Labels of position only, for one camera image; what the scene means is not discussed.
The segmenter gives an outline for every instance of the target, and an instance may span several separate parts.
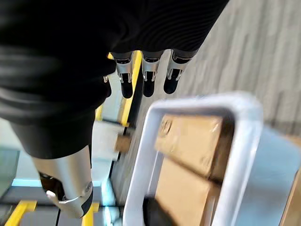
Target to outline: white plastic bin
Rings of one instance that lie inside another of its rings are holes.
[[[214,226],[277,226],[299,169],[299,149],[263,126],[261,105],[247,93],[160,100],[148,110],[123,216],[143,226],[143,199],[154,195],[163,154],[154,149],[166,114],[219,115],[235,121]]]

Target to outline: yellow stripe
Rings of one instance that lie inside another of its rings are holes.
[[[108,54],[108,59],[110,59],[110,60],[113,60],[113,59],[114,59],[114,57],[112,56],[111,53]]]
[[[93,203],[88,210],[88,213],[85,214],[85,216],[82,219],[81,226],[93,226],[93,213],[98,212],[99,209],[99,203]]]
[[[136,58],[135,58],[135,62],[134,62],[133,75],[132,75],[133,95],[132,95],[131,98],[126,99],[124,109],[123,109],[123,113],[122,113],[122,116],[121,116],[121,122],[120,122],[121,125],[124,126],[124,127],[129,126],[127,120],[128,120],[128,115],[130,113],[130,109],[131,109],[131,105],[132,105],[132,101],[133,101],[133,96],[134,96],[134,93],[135,93],[135,88],[136,88],[136,84],[137,84],[137,79],[138,79],[138,74],[139,74],[139,70],[140,70],[141,60],[142,60],[141,52],[136,51]]]
[[[103,106],[102,106],[102,105],[100,105],[100,106],[96,109],[95,120],[97,120],[97,121],[101,121],[101,120],[102,120],[102,110],[103,110]]]
[[[34,211],[37,205],[37,201],[20,201],[17,207],[15,208],[12,215],[10,215],[5,226],[18,226],[23,215],[26,212]]]

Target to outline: cardboard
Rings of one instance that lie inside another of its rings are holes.
[[[287,137],[301,148],[301,138]],[[296,174],[294,184],[288,197],[280,226],[301,225],[301,169]]]
[[[163,160],[156,200],[179,226],[211,225],[220,187],[172,160]]]
[[[217,116],[165,115],[155,148],[206,178],[222,181],[233,132],[233,121]]]

